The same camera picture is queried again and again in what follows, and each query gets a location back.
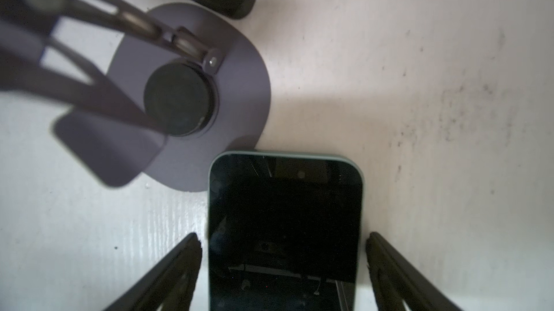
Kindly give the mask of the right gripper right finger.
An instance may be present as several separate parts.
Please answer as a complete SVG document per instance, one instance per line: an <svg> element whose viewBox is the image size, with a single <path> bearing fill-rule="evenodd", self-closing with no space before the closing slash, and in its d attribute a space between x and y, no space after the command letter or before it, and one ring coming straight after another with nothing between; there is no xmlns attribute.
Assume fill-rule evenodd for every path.
<svg viewBox="0 0 554 311"><path fill-rule="evenodd" d="M366 258L378 310L459 310L381 234L366 240Z"/></svg>

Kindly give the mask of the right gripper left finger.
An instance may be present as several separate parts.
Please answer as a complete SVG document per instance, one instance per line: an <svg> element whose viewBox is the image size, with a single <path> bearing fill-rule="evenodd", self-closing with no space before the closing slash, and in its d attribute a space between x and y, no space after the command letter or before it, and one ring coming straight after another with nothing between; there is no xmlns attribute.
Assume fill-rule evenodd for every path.
<svg viewBox="0 0 554 311"><path fill-rule="evenodd" d="M188 234L107 310L189 310L203 250L196 233Z"/></svg>

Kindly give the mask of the black phone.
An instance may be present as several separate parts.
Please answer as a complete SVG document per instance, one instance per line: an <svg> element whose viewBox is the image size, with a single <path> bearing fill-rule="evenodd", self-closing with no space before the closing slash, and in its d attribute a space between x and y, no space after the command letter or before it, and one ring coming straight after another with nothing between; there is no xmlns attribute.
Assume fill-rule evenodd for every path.
<svg viewBox="0 0 554 311"><path fill-rule="evenodd" d="M352 310L364 179L333 156L227 152L209 171L211 310Z"/></svg>

